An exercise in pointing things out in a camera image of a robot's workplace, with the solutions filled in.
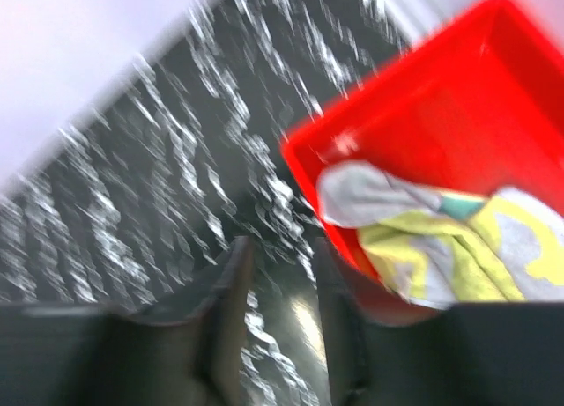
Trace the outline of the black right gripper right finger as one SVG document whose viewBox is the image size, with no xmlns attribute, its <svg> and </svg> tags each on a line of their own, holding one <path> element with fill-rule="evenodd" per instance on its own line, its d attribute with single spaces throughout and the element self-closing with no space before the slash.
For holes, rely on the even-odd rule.
<svg viewBox="0 0 564 406">
<path fill-rule="evenodd" d="M 324 239 L 315 276 L 333 404 L 562 404 L 561 303 L 411 305 Z"/>
</svg>

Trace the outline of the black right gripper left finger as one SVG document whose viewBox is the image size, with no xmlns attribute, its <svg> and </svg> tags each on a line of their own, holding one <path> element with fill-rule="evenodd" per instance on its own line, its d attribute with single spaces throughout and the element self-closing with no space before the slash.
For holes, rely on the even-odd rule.
<svg viewBox="0 0 564 406">
<path fill-rule="evenodd" d="M 238 405 L 254 243 L 238 237 L 176 292 L 134 313 L 1 309 L 4 405 Z"/>
</svg>

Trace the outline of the grey towel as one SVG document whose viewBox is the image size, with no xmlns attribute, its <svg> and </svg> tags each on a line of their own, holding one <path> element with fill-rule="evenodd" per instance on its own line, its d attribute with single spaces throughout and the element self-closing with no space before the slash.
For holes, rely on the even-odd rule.
<svg viewBox="0 0 564 406">
<path fill-rule="evenodd" d="M 563 298 L 563 218 L 518 188 L 470 196 L 346 161 L 321 174 L 317 194 L 323 221 L 352 231 L 383 284 L 410 303 Z"/>
</svg>

